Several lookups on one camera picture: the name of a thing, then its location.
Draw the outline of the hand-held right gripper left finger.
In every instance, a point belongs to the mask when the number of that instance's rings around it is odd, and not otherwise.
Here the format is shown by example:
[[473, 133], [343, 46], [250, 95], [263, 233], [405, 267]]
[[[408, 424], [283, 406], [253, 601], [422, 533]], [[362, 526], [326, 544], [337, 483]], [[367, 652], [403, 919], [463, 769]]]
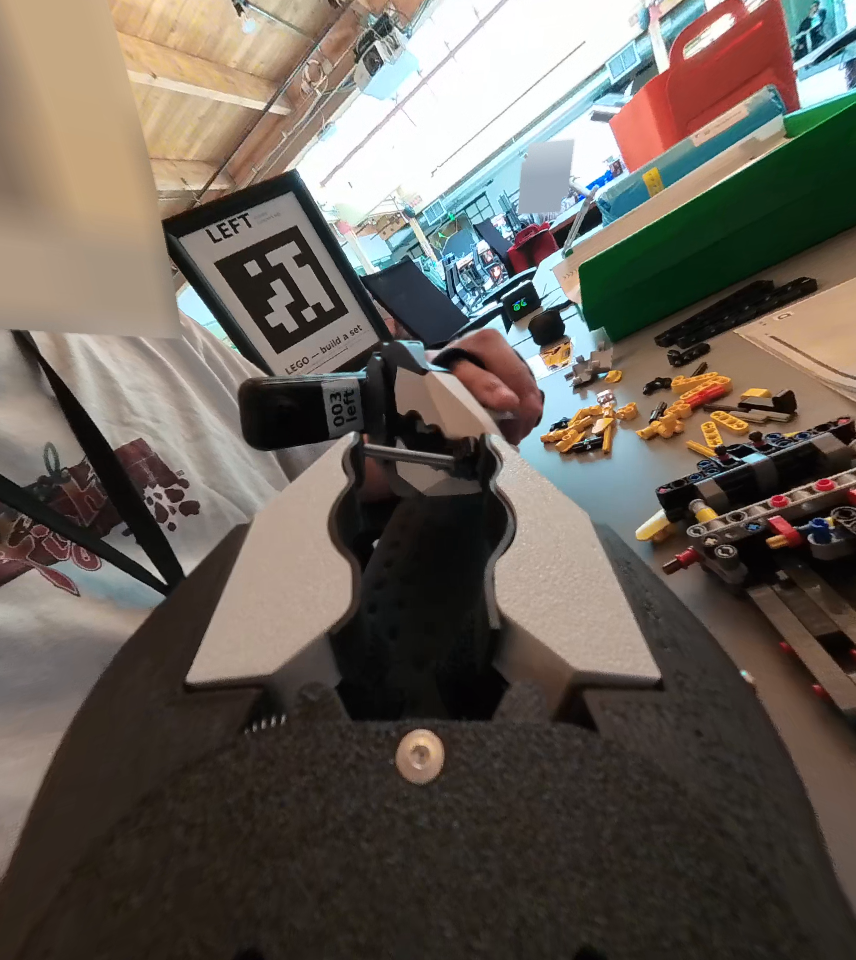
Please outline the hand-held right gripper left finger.
[[186, 674], [190, 689], [261, 685], [294, 703], [341, 679], [331, 636], [357, 610], [361, 569], [338, 533], [362, 438], [337, 439], [251, 522]]

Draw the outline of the grey lego axle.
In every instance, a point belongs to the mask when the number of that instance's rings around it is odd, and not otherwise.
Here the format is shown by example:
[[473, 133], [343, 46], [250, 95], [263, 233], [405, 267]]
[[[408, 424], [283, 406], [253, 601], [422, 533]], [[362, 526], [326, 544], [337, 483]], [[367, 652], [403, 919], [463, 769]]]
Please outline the grey lego axle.
[[366, 458], [382, 463], [425, 466], [452, 474], [463, 472], [471, 465], [469, 458], [458, 457], [453, 454], [412, 450], [404, 447], [387, 447], [386, 445], [369, 442], [362, 445], [362, 453]]

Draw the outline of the grey lego panel piece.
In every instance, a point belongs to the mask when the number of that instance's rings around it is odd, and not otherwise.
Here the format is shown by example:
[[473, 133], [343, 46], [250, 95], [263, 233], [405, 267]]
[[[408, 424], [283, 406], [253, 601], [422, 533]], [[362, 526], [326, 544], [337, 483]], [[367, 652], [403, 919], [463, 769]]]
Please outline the grey lego panel piece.
[[613, 370], [613, 346], [609, 341], [600, 342], [596, 349], [585, 358], [578, 355], [564, 378], [573, 389], [579, 390], [606, 377]]

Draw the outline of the scattered yellow lego pieces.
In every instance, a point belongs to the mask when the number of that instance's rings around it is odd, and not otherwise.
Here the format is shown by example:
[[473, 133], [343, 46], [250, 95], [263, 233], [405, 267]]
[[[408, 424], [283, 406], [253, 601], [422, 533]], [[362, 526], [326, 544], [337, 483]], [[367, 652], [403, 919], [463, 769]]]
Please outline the scattered yellow lego pieces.
[[649, 413], [636, 400], [620, 402], [614, 386], [621, 372], [604, 375], [594, 395], [569, 415], [548, 424], [539, 437], [541, 444], [565, 457], [580, 454], [607, 456], [619, 432], [632, 429], [644, 442], [681, 436], [698, 416], [703, 422], [685, 439], [688, 450], [712, 454], [725, 441], [745, 438], [753, 428], [766, 424], [788, 424], [797, 413], [791, 390], [774, 392], [766, 388], [742, 391], [733, 403], [733, 380], [717, 371], [701, 370], [693, 376], [661, 377], [645, 386], [645, 395], [664, 391], [667, 396]]

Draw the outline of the partly built lego car chassis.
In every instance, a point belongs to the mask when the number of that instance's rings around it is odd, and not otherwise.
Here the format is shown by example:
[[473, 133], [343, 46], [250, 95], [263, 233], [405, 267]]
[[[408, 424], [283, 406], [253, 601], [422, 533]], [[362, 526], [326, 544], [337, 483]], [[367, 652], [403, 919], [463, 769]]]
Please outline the partly built lego car chassis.
[[664, 573], [699, 568], [745, 595], [856, 725], [856, 422], [688, 446], [701, 459], [658, 487], [660, 510], [636, 539], [684, 534]]

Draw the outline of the long black lego beam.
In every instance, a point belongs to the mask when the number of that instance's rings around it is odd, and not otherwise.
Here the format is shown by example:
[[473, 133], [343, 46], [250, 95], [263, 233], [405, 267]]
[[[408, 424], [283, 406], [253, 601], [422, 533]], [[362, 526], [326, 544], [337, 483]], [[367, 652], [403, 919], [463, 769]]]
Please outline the long black lego beam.
[[712, 339], [818, 292], [818, 281], [799, 277], [784, 285], [758, 282], [692, 317], [677, 334], [678, 346]]
[[772, 280], [757, 280], [716, 301], [684, 321], [662, 331], [654, 342], [662, 348], [678, 346], [682, 339], [729, 314], [764, 299], [776, 288]]

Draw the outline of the person's left hand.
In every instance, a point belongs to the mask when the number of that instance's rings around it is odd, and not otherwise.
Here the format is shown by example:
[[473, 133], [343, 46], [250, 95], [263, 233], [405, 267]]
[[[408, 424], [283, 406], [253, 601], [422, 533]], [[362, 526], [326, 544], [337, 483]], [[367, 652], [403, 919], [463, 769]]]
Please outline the person's left hand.
[[530, 367], [494, 329], [470, 332], [451, 347], [474, 360], [458, 359], [449, 370], [482, 407], [511, 414], [500, 429], [506, 441], [517, 447], [535, 430], [544, 412], [544, 398]]

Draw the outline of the black perforated chair back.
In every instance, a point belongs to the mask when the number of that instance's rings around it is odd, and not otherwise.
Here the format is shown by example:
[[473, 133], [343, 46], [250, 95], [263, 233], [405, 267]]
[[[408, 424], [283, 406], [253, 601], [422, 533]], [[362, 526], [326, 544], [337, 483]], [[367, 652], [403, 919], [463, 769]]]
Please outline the black perforated chair back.
[[334, 639], [354, 721], [487, 721], [506, 681], [484, 575], [506, 511], [482, 493], [362, 505], [358, 611]]

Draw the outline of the small black device green display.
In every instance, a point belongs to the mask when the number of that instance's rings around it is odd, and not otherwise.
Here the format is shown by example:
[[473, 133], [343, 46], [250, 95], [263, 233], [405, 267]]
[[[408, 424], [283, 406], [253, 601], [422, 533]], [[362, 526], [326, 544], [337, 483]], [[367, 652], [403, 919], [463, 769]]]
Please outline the small black device green display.
[[513, 287], [501, 298], [503, 320], [507, 327], [515, 325], [542, 309], [542, 299], [533, 282]]

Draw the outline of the black framed marker sign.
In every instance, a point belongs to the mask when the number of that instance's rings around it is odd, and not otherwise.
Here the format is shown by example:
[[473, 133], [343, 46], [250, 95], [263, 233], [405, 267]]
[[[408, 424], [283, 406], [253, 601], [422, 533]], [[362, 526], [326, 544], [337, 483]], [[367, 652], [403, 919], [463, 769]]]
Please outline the black framed marker sign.
[[269, 376], [358, 370], [392, 336], [300, 174], [162, 222], [171, 261]]

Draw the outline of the red backpack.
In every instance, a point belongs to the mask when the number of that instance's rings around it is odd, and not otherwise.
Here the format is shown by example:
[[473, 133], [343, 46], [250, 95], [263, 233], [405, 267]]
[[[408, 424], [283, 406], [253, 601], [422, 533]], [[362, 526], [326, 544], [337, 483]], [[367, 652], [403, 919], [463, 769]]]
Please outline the red backpack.
[[509, 270], [513, 276], [534, 270], [558, 250], [550, 221], [524, 226], [507, 251]]

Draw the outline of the flat white paper bag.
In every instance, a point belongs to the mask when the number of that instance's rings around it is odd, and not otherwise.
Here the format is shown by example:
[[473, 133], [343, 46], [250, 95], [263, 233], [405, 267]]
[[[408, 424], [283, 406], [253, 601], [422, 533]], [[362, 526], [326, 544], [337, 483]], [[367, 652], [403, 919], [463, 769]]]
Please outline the flat white paper bag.
[[584, 263], [741, 172], [786, 141], [785, 118], [779, 116], [759, 126], [750, 135], [723, 150], [653, 198], [647, 199], [617, 221], [577, 240], [570, 253], [553, 254], [547, 264], [554, 268], [555, 278], [565, 296], [576, 304], [581, 304], [578, 272]]

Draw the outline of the white desk lamp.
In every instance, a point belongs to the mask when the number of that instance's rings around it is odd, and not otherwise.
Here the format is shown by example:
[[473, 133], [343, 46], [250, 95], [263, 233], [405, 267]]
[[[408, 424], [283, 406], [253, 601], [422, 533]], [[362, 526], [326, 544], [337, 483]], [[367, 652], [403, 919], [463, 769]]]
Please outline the white desk lamp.
[[570, 255], [575, 242], [580, 236], [589, 232], [602, 222], [602, 213], [597, 205], [597, 194], [602, 189], [602, 186], [603, 184], [589, 189], [586, 198], [579, 203], [578, 209], [570, 224], [570, 229], [562, 244], [562, 250], [566, 257]]

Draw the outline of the open instruction booklet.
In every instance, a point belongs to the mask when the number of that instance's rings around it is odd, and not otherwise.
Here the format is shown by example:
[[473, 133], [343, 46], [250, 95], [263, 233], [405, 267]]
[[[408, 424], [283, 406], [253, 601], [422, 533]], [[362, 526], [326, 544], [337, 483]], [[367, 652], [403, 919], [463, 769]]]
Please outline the open instruction booklet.
[[778, 308], [738, 333], [856, 402], [856, 277]]

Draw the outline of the red carrying case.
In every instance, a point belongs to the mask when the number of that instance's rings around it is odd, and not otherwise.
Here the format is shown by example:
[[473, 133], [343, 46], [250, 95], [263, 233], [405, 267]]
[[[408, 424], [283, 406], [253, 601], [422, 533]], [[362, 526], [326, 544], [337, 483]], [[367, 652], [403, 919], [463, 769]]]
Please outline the red carrying case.
[[783, 6], [720, 2], [675, 40], [668, 69], [611, 119], [626, 170], [638, 171], [766, 86], [800, 109]]

